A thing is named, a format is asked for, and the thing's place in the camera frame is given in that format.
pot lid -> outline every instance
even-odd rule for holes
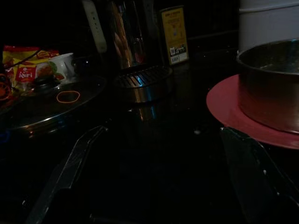
[[[31,91],[13,106],[0,112],[1,129],[32,129],[45,123],[59,123],[62,115],[84,105],[103,91],[106,80],[89,77],[69,84]]]

stainless steel pot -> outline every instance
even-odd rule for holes
[[[242,111],[269,127],[299,133],[299,39],[271,42],[237,57]]]

white container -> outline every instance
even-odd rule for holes
[[[299,37],[299,1],[244,0],[241,6],[248,8],[239,10],[239,51]]]

dark background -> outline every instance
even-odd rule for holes
[[[104,35],[110,35],[105,29],[105,1],[94,0],[98,8]],[[155,8],[184,5],[185,26],[189,42],[201,43],[210,37],[212,45],[220,45],[222,34],[232,34],[235,41],[238,30],[239,0],[166,0],[155,1]],[[79,0],[23,0],[1,1],[0,16],[2,24],[1,46],[53,46],[61,53],[80,52],[82,55],[96,53],[88,21]]]

orange rubber band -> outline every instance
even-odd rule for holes
[[[59,95],[60,94],[62,94],[62,93],[68,93],[68,92],[75,92],[75,93],[78,94],[78,97],[75,100],[73,100],[73,101],[61,101],[61,100],[59,100]],[[81,94],[78,91],[62,91],[62,92],[60,92],[60,93],[57,94],[56,100],[59,103],[61,103],[61,104],[71,104],[71,103],[75,103],[80,98],[80,96],[81,96]]]

